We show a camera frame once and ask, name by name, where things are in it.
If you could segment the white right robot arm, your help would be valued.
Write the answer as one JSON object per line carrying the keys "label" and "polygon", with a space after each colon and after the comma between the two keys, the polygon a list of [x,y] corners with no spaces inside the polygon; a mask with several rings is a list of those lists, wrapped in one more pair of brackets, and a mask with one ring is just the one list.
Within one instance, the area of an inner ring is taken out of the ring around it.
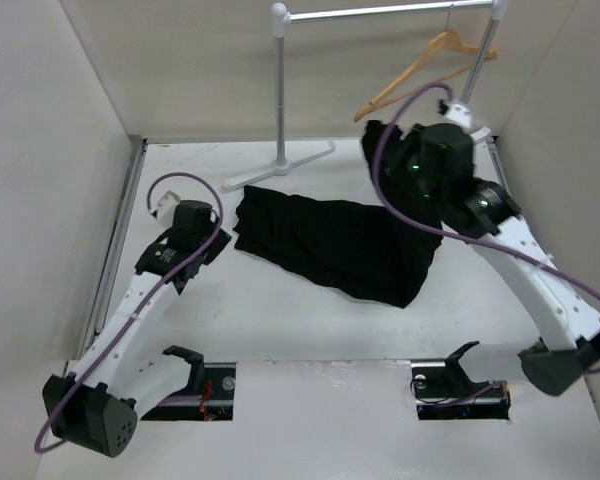
{"label": "white right robot arm", "polygon": [[528,346],[465,343],[449,355],[444,384],[463,396],[476,387],[522,380],[557,397],[586,373],[600,373],[600,312],[581,296],[592,288],[561,272],[539,246],[520,207],[496,182],[474,173],[471,112],[439,102],[442,120],[402,132],[380,125],[370,160],[381,202],[401,226],[471,246],[534,322]]}

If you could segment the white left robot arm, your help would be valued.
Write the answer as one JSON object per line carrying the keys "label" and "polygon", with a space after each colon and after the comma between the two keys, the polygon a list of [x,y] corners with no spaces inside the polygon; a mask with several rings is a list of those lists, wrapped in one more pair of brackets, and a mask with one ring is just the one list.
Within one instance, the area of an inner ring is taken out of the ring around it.
{"label": "white left robot arm", "polygon": [[34,442],[38,454],[72,443],[109,458],[128,446],[139,421],[171,394],[194,398],[204,387],[204,356],[170,343],[151,350],[151,336],[187,284],[224,250],[221,203],[181,200],[171,225],[147,246],[127,291],[104,329],[66,375],[52,375],[42,396],[47,411]]}

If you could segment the wooden clothes hanger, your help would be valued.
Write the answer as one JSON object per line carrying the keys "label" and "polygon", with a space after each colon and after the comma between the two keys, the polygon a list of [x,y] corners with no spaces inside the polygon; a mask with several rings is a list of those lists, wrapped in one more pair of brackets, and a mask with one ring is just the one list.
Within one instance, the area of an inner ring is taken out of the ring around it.
{"label": "wooden clothes hanger", "polygon": [[407,97],[413,96],[419,89],[419,86],[416,86],[406,93],[402,93],[397,96],[392,96],[392,94],[396,93],[405,83],[411,80],[425,67],[429,66],[432,61],[440,56],[441,53],[452,52],[454,54],[459,54],[461,56],[471,58],[471,62],[448,74],[427,80],[427,83],[445,82],[446,80],[457,77],[472,68],[473,62],[477,59],[478,53],[480,52],[480,46],[466,43],[455,29],[449,27],[449,18],[457,4],[457,1],[451,2],[451,5],[447,10],[447,19],[443,31],[434,36],[427,43],[419,56],[411,64],[409,64],[403,72],[395,77],[388,85],[380,90],[375,97],[369,100],[356,112],[353,117],[354,122],[359,122],[363,118],[378,110],[393,105]]}

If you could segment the black trousers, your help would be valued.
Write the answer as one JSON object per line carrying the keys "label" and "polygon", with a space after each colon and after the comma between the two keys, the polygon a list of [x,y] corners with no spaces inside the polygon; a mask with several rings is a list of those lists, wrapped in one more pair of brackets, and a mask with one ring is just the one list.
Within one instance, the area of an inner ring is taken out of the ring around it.
{"label": "black trousers", "polygon": [[382,206],[251,185],[243,193],[237,250],[357,300],[407,307],[442,244],[439,235],[401,222]]}

